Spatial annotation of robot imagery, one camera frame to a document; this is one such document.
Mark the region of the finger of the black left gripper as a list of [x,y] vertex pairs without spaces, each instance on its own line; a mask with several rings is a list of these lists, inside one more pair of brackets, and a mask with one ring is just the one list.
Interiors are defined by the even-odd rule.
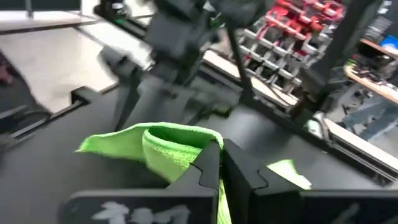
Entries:
[[[193,116],[185,118],[185,110],[190,106],[196,111]],[[212,114],[228,117],[233,110],[233,101],[213,91],[195,90],[192,88],[174,88],[174,122],[195,125]]]
[[127,53],[110,46],[102,48],[99,58],[118,79],[119,91],[113,113],[113,129],[120,131],[140,98],[137,88],[143,71]]

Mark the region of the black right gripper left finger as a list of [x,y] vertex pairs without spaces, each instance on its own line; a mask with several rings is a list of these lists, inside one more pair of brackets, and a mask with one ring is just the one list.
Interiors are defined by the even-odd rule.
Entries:
[[217,222],[221,148],[210,141],[165,189],[84,190],[58,212],[61,224]]

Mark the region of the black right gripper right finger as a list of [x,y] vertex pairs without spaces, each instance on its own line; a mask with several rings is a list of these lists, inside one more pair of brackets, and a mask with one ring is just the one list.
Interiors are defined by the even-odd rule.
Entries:
[[304,190],[229,139],[223,182],[233,223],[397,223],[396,191]]

